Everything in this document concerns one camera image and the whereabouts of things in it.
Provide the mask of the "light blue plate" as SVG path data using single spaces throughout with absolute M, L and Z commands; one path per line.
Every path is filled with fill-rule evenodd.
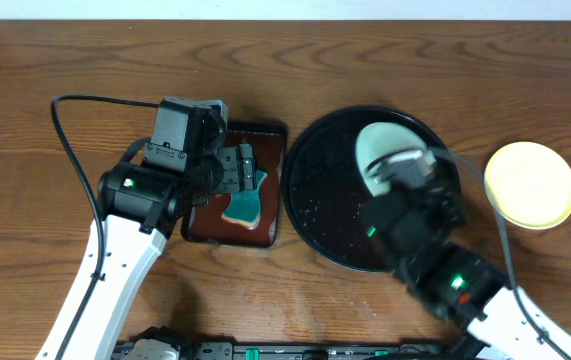
M 375 122 L 365 126 L 358 134 L 355 159 L 362 180 L 373 197 L 390 191 L 389 183 L 377 183 L 365 175 L 366 168 L 378 158 L 410 149 L 427 148 L 426 143 L 410 129 L 388 122 Z

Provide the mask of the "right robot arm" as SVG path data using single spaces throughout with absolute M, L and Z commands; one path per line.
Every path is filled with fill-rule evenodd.
M 459 325 L 487 359 L 571 359 L 571 335 L 515 282 L 479 255 L 451 243 L 464 224 L 456 186 L 431 175 L 376 174 L 386 185 L 362 215 L 392 274 L 435 317 Z

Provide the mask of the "yellow plate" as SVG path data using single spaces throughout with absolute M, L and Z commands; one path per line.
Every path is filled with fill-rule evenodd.
M 487 162 L 484 185 L 499 213 L 522 228 L 550 229 L 571 215 L 571 167 L 542 144 L 501 147 Z

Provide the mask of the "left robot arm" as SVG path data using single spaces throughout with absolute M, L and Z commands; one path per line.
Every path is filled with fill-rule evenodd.
M 79 272 L 42 346 L 41 359 L 108 359 L 136 294 L 177 224 L 228 181 L 202 190 L 166 170 L 132 164 L 149 139 L 134 142 L 89 198 L 95 215 Z

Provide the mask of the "green yellow sponge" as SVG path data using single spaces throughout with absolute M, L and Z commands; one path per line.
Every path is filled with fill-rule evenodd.
M 257 187 L 249 192 L 232 194 L 229 205 L 222 212 L 221 218 L 248 230 L 257 228 L 261 219 L 260 188 L 266 178 L 267 174 L 258 170 L 256 173 Z

